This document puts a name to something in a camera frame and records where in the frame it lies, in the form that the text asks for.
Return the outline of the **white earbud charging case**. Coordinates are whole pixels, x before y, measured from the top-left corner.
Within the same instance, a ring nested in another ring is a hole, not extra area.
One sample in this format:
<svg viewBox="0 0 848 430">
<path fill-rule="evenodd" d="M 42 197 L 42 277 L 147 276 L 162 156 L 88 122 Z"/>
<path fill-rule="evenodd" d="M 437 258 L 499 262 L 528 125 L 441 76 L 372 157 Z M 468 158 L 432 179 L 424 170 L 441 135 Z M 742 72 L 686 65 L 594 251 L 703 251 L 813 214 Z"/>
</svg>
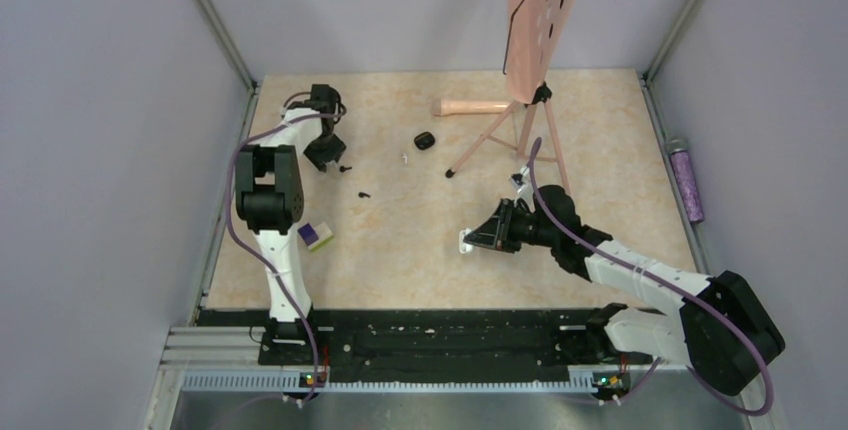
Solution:
<svg viewBox="0 0 848 430">
<path fill-rule="evenodd" d="M 458 249 L 463 255 L 473 251 L 474 246 L 466 242 L 466 237 L 472 232 L 470 228 L 465 228 L 459 232 Z"/>
</svg>

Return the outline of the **pink music stand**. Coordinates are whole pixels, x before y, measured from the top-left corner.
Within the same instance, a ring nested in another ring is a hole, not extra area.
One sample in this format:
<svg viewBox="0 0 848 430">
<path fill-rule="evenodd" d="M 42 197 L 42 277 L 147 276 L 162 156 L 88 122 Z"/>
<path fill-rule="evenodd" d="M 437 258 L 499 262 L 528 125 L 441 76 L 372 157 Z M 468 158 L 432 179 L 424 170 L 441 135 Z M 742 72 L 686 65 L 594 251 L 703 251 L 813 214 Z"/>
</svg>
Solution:
<svg viewBox="0 0 848 430">
<path fill-rule="evenodd" d="M 506 78 L 506 89 L 511 101 L 500 108 L 498 117 L 445 171 L 446 178 L 454 177 L 486 141 L 509 148 L 519 157 L 528 156 L 530 131 L 536 110 L 542 107 L 554 150 L 554 155 L 544 160 L 557 165 L 562 185 L 566 189 L 570 188 L 547 74 L 574 2 L 575 0 L 507 0 L 507 37 L 502 74 Z M 495 137 L 494 132 L 501 124 L 521 108 L 526 110 L 526 115 L 517 142 L 510 144 Z"/>
</svg>

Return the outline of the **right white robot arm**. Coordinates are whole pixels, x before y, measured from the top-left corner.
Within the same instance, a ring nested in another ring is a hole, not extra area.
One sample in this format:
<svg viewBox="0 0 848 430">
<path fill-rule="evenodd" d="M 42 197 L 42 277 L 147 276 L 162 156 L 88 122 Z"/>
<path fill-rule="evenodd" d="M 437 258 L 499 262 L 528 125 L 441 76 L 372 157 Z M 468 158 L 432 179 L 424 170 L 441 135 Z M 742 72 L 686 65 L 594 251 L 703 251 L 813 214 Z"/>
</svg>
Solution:
<svg viewBox="0 0 848 430">
<path fill-rule="evenodd" d="M 645 303 L 643 309 L 613 303 L 598 313 L 586 347 L 600 362 L 623 352 L 660 357 L 686 366 L 711 390 L 736 396 L 786 348 L 741 275 L 706 276 L 641 255 L 584 224 L 558 185 L 540 187 L 530 200 L 501 200 L 482 225 L 461 231 L 460 241 L 463 249 L 505 253 L 547 248 L 567 273 Z"/>
</svg>

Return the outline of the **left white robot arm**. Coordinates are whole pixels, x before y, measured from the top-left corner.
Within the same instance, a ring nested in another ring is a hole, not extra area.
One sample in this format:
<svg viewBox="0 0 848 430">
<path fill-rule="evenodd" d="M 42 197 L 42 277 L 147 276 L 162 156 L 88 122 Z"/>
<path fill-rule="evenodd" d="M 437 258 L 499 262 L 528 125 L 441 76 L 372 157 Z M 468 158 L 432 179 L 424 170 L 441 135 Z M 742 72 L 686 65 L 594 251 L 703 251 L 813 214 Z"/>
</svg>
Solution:
<svg viewBox="0 0 848 430">
<path fill-rule="evenodd" d="M 271 295 L 264 345 L 297 363 L 318 364 L 320 336 L 312 327 L 297 240 L 306 194 L 300 160 L 325 172 L 346 151 L 335 127 L 346 115 L 340 93 L 314 84 L 283 104 L 280 123 L 248 138 L 231 158 L 231 200 L 255 238 L 248 252 L 264 266 Z"/>
</svg>

